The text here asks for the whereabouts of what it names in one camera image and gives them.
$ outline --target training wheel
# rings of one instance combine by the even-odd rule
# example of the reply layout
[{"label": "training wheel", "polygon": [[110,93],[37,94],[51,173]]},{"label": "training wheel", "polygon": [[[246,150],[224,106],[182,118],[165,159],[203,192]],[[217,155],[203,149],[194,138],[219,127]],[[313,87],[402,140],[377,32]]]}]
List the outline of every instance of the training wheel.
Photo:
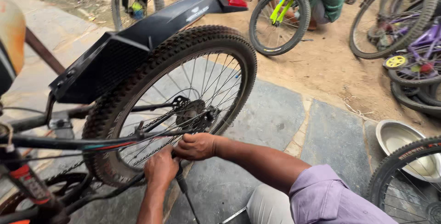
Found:
[{"label": "training wheel", "polygon": [[403,68],[407,63],[407,59],[404,56],[393,56],[386,59],[383,66],[389,70],[398,70]]}]

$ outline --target dirt ground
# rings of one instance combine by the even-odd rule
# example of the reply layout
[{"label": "dirt ground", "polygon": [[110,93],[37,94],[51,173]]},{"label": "dirt ground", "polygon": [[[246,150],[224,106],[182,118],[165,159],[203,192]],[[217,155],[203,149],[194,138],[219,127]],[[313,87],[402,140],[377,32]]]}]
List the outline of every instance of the dirt ground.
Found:
[{"label": "dirt ground", "polygon": [[[110,0],[41,0],[100,26],[113,28]],[[174,0],[165,0],[166,4]],[[304,39],[291,51],[277,56],[257,54],[260,79],[284,86],[341,108],[363,114],[377,121],[404,121],[426,135],[439,134],[441,125],[398,104],[390,93],[389,78],[383,60],[360,60],[349,49],[351,24],[359,11],[359,3],[345,4],[334,23],[306,32]],[[249,3],[246,12],[211,14],[195,25],[218,24],[236,28],[248,36],[252,10],[257,0]]]}]

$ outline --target cable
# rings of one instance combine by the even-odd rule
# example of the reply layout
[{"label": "cable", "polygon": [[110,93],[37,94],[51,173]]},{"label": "cable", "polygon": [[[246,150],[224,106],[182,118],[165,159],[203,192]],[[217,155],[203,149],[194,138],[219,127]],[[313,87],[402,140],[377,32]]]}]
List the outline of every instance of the cable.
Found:
[{"label": "cable", "polygon": [[29,111],[29,112],[35,112],[38,114],[44,114],[44,112],[35,110],[35,109],[29,109],[29,108],[22,108],[22,107],[3,107],[3,109],[15,109],[15,110],[23,110],[23,111]]}]

